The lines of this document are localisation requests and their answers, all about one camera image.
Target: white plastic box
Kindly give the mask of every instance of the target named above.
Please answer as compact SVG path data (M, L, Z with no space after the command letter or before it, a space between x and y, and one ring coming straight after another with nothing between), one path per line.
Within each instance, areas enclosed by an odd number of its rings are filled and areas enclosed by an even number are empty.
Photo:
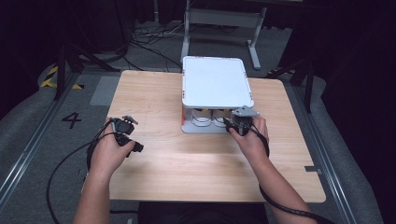
M212 122L205 127L191 122L191 111L253 107L245 66L236 58L183 58L182 124L184 133L226 133Z

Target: person's left hand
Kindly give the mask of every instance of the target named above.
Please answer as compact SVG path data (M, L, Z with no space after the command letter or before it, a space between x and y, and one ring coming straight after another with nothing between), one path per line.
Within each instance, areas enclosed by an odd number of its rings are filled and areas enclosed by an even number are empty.
M134 148L134 141L120 147L112 133L111 124L101 133L100 137L106 136L97 143L93 151L90 174L104 175L110 178Z

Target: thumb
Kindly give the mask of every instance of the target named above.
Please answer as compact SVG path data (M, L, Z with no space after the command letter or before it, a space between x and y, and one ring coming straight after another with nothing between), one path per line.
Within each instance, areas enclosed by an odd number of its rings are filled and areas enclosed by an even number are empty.
M128 153L130 153L132 149L134 149L134 144L135 141L131 140L125 146L121 147L121 150L125 154L125 156L128 155Z
M242 138L242 136L239 135L239 133L237 133L236 130L233 128L229 129L229 132L230 132L231 136L233 137L233 139L235 139L236 142L238 142Z

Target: box lid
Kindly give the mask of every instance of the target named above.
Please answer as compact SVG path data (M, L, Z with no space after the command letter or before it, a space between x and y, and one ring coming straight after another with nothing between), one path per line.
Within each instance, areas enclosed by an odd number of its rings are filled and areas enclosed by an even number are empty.
M242 60L184 57L182 102L187 108L253 107Z

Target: metal frame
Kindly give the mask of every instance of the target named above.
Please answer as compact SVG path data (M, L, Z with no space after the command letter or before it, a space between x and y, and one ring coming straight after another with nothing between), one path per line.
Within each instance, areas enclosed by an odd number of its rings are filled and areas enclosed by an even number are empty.
M256 52L256 43L259 38L262 22L265 18L266 7L262 8L261 13L244 13L244 12L230 12L220 10L198 9L190 7L190 0L187 0L186 13L184 18L184 39L181 50L180 62L183 63L183 58L189 55L190 46L190 24L203 23L211 25L229 25L240 26L247 28L254 28L254 36L247 41L247 47L250 52L251 61L254 69L261 69L259 57Z
M295 86L292 86L292 89L298 98L300 109L304 111L304 94L302 93L302 90ZM332 190L332 195L334 197L335 203L338 206L341 217L344 220L344 223L355 224L357 223L356 219L353 215L349 202L347 201L347 196L344 193L340 180L334 170L334 167L332 166L332 162L329 155L327 154L326 147L322 142L317 125L312 118L312 114L304 111L304 119L308 124L309 131L312 133L314 138L317 147L318 158L322 166L322 172L327 178L327 182L329 183L330 189Z
M44 118L38 125L38 128L35 130L32 138L30 139L29 143L27 144L26 148L18 158L17 162L12 167L11 171L9 172L5 182L0 188L0 213L3 211L4 207L6 206L9 197L11 196L14 189L17 187L18 183L20 182L24 172L26 171L27 167L29 166L30 162L32 161L35 153L37 152L38 148L41 145L41 142L44 139L44 136L47 132L50 123L52 122L56 112L62 106L64 99L67 96L67 93L70 92L73 85L76 83L78 75L70 75L65 83L64 94L61 94L58 101L53 101L52 104L49 106Z

